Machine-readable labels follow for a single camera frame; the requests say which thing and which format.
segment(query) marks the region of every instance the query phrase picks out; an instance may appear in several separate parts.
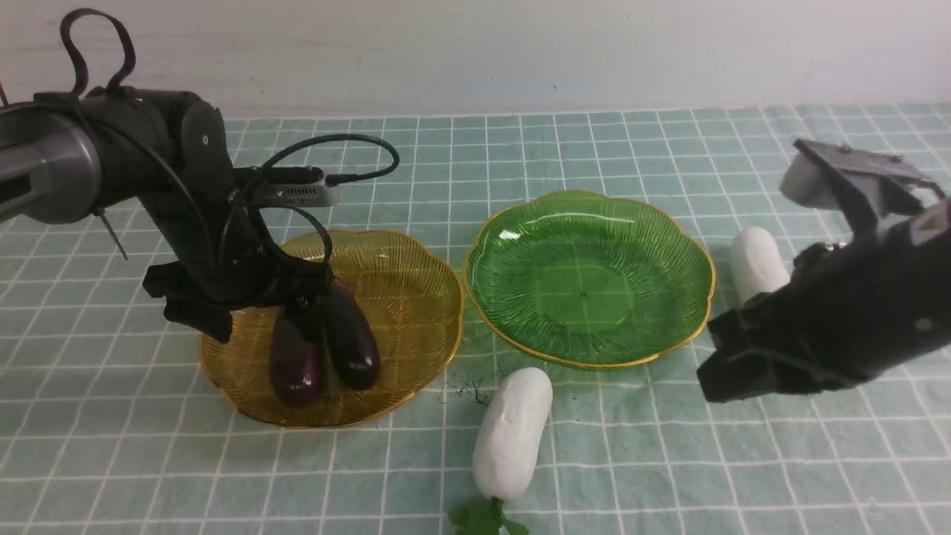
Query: plate center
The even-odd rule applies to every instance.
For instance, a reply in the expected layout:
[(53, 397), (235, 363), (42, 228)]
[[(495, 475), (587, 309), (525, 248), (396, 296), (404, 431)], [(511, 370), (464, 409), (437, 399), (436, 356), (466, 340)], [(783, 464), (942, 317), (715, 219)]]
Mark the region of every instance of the plate center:
[(633, 301), (620, 273), (579, 256), (558, 260), (538, 272), (535, 305), (569, 333), (591, 334), (624, 322)]

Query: green plate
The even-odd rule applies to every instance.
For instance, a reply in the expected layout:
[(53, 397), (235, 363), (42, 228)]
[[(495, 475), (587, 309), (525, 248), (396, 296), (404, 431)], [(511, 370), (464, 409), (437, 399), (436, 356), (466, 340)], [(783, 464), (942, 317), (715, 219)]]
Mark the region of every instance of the green plate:
[(587, 191), (504, 209), (476, 238), (463, 280), (513, 346), (575, 367), (646, 363), (710, 314), (707, 252), (663, 211)]

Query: white radish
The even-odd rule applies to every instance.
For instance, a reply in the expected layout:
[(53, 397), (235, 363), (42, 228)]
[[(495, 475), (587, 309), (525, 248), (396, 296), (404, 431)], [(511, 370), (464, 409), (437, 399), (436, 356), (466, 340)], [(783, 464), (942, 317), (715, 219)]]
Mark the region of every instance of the white radish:
[(551, 410), (552, 382), (544, 371), (525, 367), (502, 382), (475, 439), (473, 474), (483, 496), (511, 500), (525, 493)]
[(744, 228), (733, 238), (729, 264), (733, 280), (745, 303), (758, 293), (775, 291), (789, 283), (789, 273), (776, 241), (763, 228)]

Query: eggplant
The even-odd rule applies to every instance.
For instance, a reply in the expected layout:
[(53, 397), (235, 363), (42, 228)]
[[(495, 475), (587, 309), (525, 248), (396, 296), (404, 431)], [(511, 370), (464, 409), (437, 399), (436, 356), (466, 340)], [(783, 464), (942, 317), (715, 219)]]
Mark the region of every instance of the eggplant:
[(308, 406), (320, 396), (320, 354), (322, 328), (313, 333), (318, 340), (308, 341), (287, 318), (281, 308), (271, 338), (270, 376), (274, 394), (289, 406)]
[(337, 277), (320, 298), (320, 315), (337, 375), (353, 389), (373, 387), (379, 378), (377, 339), (350, 288)]

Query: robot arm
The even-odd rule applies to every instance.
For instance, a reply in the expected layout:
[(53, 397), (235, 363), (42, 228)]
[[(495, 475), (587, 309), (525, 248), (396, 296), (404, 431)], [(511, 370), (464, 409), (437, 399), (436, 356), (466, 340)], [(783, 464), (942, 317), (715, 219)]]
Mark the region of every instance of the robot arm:
[[(87, 15), (112, 22), (126, 60), (105, 88), (80, 98), (86, 63), (69, 29)], [(330, 206), (338, 184), (391, 172), (399, 163), (396, 150), (371, 136), (333, 134), (288, 147), (260, 168), (232, 168), (222, 116), (198, 95), (121, 85), (135, 67), (135, 52), (118, 20), (76, 10), (60, 31), (76, 70), (73, 90), (39, 93), (33, 102), (0, 108), (0, 221), (22, 213), (47, 224), (90, 214), (107, 222), (108, 207), (137, 197), (178, 258), (150, 267), (143, 281), (150, 296), (166, 298), (166, 319), (227, 342), (232, 310), (284, 306), (309, 338), (307, 329), (320, 323), (307, 321), (308, 314), (333, 278), (327, 264), (332, 244), (301, 208)], [(331, 141), (373, 143), (393, 162), (365, 175), (273, 168), (292, 152)], [(260, 208), (301, 212), (323, 238), (323, 261), (284, 253)]]
[[(853, 239), (807, 248), (787, 285), (708, 323), (716, 350), (697, 370), (708, 401), (848, 388), (951, 343), (951, 206), (941, 190), (898, 156), (796, 148), (781, 191), (841, 210)], [(925, 209), (914, 188), (939, 201)]]
[[(86, 64), (69, 28), (104, 16), (126, 51), (122, 69), (80, 98)], [(76, 10), (60, 28), (76, 70), (69, 93), (40, 93), (0, 108), (0, 221), (25, 214), (48, 224), (102, 217), (137, 197), (177, 262), (148, 269), (143, 286), (166, 298), (165, 317), (227, 342), (230, 312), (282, 306), (304, 338), (332, 273), (324, 258), (291, 257), (273, 242), (258, 210), (330, 206), (338, 184), (396, 168), (386, 142), (335, 134), (284, 149), (260, 168), (232, 168), (223, 120), (198, 95), (122, 86), (135, 67), (118, 20)], [(365, 175), (324, 176), (317, 168), (272, 168), (293, 151), (331, 141), (361, 141), (393, 158)], [(708, 324), (716, 350), (697, 371), (708, 400), (768, 392), (805, 394), (869, 381), (890, 367), (951, 343), (951, 206), (914, 168), (887, 156), (799, 141), (801, 154), (782, 185), (793, 201), (841, 210), (854, 233), (844, 247), (817, 244), (795, 259), (787, 285), (760, 294)], [(925, 210), (911, 193), (941, 198)]]

